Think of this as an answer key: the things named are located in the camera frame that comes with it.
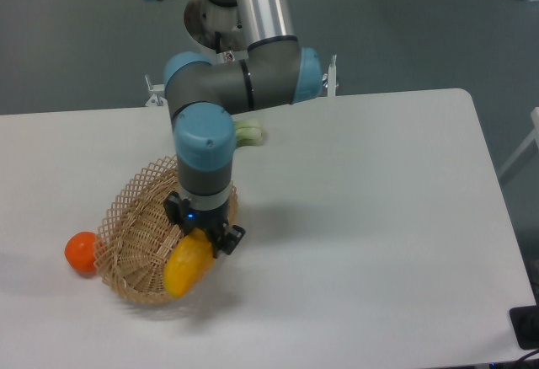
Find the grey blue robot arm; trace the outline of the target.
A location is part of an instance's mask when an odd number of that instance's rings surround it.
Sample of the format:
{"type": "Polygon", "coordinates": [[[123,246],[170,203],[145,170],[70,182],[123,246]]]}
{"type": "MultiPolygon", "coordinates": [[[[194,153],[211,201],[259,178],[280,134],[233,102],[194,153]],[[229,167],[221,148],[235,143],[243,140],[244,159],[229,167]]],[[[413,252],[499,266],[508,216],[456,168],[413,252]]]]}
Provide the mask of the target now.
{"type": "MultiPolygon", "coordinates": [[[[161,2],[164,0],[147,0],[161,2]]],[[[243,228],[229,222],[233,116],[315,99],[323,89],[314,49],[299,44],[288,0],[206,0],[208,21],[231,10],[243,36],[243,59],[215,64],[196,52],[173,56],[163,71],[179,189],[164,208],[185,235],[201,230],[214,255],[230,254],[243,228]]]]}

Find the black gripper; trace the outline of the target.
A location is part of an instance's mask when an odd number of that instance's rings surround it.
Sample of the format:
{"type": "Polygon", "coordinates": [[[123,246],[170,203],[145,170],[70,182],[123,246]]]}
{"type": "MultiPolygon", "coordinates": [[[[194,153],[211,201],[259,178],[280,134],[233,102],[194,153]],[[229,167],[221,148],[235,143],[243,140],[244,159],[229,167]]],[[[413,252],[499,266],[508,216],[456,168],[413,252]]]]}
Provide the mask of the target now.
{"type": "Polygon", "coordinates": [[[194,209],[188,199],[182,199],[172,191],[163,201],[163,208],[169,223],[178,226],[185,238],[195,229],[205,232],[211,240],[215,259],[221,254],[230,255],[246,233],[243,227],[228,224],[229,201],[215,209],[202,211],[194,209]]]}

